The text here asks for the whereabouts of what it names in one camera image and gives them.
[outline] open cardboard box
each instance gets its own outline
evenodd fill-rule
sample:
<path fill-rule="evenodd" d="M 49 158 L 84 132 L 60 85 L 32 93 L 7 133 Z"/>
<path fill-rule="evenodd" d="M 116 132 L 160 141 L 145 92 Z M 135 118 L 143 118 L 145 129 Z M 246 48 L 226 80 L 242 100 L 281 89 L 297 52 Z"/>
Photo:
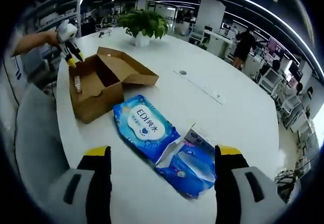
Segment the open cardboard box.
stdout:
<path fill-rule="evenodd" d="M 80 77 L 78 93 L 74 77 Z M 99 47 L 97 54 L 69 67 L 70 95 L 76 118 L 90 123 L 124 101 L 122 83 L 154 85 L 158 76 L 124 52 Z"/>

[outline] blue wet wipes package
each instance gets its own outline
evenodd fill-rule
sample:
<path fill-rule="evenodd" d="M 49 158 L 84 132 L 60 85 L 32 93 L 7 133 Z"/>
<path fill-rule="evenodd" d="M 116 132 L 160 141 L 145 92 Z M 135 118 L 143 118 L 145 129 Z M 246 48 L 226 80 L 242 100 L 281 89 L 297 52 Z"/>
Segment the blue wet wipes package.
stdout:
<path fill-rule="evenodd" d="M 142 95 L 115 105 L 113 112 L 119 133 L 154 163 L 180 137 L 175 127 Z"/>
<path fill-rule="evenodd" d="M 198 198 L 201 192 L 215 184 L 214 160 L 186 140 L 179 144 L 183 145 L 180 150 L 162 160 L 155 169 L 177 191 L 191 198 Z"/>

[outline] white round table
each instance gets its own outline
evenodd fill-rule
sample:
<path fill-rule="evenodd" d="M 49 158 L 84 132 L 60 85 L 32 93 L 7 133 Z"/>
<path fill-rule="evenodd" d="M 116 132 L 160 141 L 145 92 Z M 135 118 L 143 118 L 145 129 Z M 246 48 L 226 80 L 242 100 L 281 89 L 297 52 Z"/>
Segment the white round table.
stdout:
<path fill-rule="evenodd" d="M 125 90 L 125 99 L 144 95 L 184 136 L 196 123 L 213 140 L 238 148 L 250 166 L 270 178 L 279 158 L 278 124 L 273 100 L 243 73 L 192 44 L 166 35 L 147 47 L 131 44 L 121 28 L 111 36 L 98 33 L 79 38 L 84 57 L 98 46 L 124 51 L 151 69 L 155 86 Z M 184 70 L 186 76 L 175 72 Z M 190 81 L 214 89 L 225 100 L 215 101 Z M 119 138 L 112 111 L 90 124 L 75 119 L 69 95 L 68 66 L 61 61 L 57 83 L 57 116 L 61 140 L 70 167 L 77 167 L 86 150 L 111 146 L 112 223 L 210 223 L 217 215 L 215 190 L 198 200 L 182 197 Z"/>

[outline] box lid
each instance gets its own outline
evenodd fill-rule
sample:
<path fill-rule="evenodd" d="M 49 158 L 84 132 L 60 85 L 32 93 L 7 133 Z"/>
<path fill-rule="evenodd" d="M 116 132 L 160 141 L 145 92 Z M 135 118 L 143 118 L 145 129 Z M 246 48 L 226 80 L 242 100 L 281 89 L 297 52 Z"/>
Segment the box lid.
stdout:
<path fill-rule="evenodd" d="M 158 76 L 124 52 L 99 47 L 98 57 L 123 83 L 154 85 Z"/>

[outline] white flower pot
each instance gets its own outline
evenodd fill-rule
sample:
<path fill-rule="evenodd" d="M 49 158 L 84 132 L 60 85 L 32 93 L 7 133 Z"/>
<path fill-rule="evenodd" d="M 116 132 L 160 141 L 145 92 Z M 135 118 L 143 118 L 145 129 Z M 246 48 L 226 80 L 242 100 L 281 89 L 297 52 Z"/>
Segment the white flower pot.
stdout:
<path fill-rule="evenodd" d="M 139 32 L 138 35 L 135 37 L 135 46 L 147 46 L 150 43 L 150 40 L 151 39 L 149 36 L 144 36 L 142 32 Z"/>

